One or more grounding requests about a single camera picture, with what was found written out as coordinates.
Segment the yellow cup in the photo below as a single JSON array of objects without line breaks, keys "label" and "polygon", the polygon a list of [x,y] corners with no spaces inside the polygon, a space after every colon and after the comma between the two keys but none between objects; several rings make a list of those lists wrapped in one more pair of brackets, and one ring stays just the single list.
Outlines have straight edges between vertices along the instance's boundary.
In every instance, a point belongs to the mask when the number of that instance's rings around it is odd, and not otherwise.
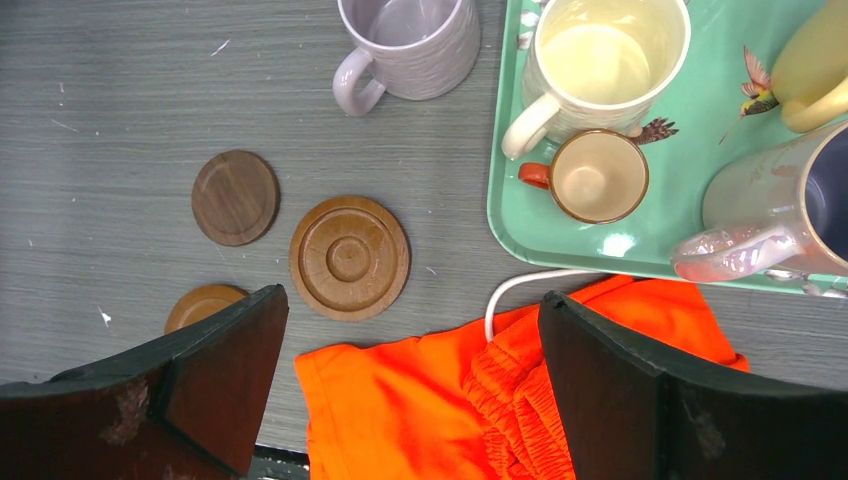
[{"label": "yellow cup", "polygon": [[783,122],[796,133],[848,112],[848,0],[827,0],[789,40],[771,74]]}]

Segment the orange fabric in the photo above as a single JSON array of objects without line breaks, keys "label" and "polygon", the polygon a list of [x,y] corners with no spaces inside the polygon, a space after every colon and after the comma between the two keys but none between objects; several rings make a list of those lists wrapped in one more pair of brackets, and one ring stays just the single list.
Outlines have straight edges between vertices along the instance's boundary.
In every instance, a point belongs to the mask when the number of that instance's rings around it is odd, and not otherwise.
[{"label": "orange fabric", "polygon": [[[743,371],[697,288],[617,276],[572,298],[611,320]],[[443,333],[295,359],[313,480],[574,478],[538,306]]]}]

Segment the white cable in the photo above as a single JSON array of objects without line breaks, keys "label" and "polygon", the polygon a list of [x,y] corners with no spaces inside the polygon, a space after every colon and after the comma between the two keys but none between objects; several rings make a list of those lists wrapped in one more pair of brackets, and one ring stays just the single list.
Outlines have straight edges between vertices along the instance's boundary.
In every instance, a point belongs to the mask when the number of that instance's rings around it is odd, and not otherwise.
[{"label": "white cable", "polygon": [[486,341],[491,342],[493,338],[495,338],[495,307],[498,305],[498,300],[500,300],[501,296],[506,293],[510,288],[521,285],[522,283],[534,282],[536,280],[546,280],[548,278],[557,278],[557,277],[568,277],[571,275],[588,275],[588,274],[597,274],[601,272],[596,272],[593,270],[571,270],[571,269],[563,269],[563,270],[548,270],[546,272],[536,272],[536,273],[528,273],[527,275],[519,275],[517,277],[510,278],[509,280],[502,283],[496,290],[495,293],[492,294],[492,297],[489,298],[489,304],[486,305],[486,317],[484,319],[483,326],[486,329]]}]

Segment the gray table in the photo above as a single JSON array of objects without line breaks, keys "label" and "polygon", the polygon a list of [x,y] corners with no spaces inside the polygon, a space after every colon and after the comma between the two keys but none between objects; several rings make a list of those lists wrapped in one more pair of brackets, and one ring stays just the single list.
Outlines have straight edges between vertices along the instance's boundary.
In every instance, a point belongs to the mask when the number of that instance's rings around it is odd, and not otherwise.
[{"label": "gray table", "polygon": [[[482,315],[497,284],[537,268],[506,253],[486,221],[503,2],[479,5],[483,47],[465,83],[348,118],[330,90],[351,48],[332,0],[0,0],[0,382],[40,381],[155,338],[193,287],[279,282],[291,314],[259,440],[303,450],[295,355]],[[273,165],[283,204],[260,241],[216,247],[189,196],[201,165],[234,148]],[[403,295],[360,324],[320,317],[288,276],[297,222],[341,194],[386,205],[412,247]],[[502,307],[589,281],[521,288]],[[756,372],[848,388],[840,301],[703,291]]]}]

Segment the tray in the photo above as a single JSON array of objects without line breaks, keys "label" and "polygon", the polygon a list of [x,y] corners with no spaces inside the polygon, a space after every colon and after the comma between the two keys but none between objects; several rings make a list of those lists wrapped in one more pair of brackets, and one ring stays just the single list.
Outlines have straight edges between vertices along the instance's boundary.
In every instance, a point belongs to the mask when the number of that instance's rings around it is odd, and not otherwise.
[{"label": "tray", "polygon": [[[723,144],[747,97],[743,46],[766,70],[792,34],[824,0],[691,0],[692,42],[682,70],[646,117],[673,122],[678,132],[643,145],[650,185],[629,217],[608,225],[586,225],[559,210],[550,194],[522,183],[524,162],[550,163],[558,145],[543,140],[519,160],[501,151],[501,140],[521,113],[521,76],[534,21],[546,4],[508,0],[500,83],[489,171],[488,217],[492,232],[512,255],[528,263],[646,277],[678,278],[668,262],[681,240],[704,229],[701,201],[713,176],[727,163],[796,135],[780,121],[779,107],[742,120]],[[840,280],[813,276],[828,288]],[[757,274],[726,285],[757,290],[801,292],[799,282],[777,282]]]}]

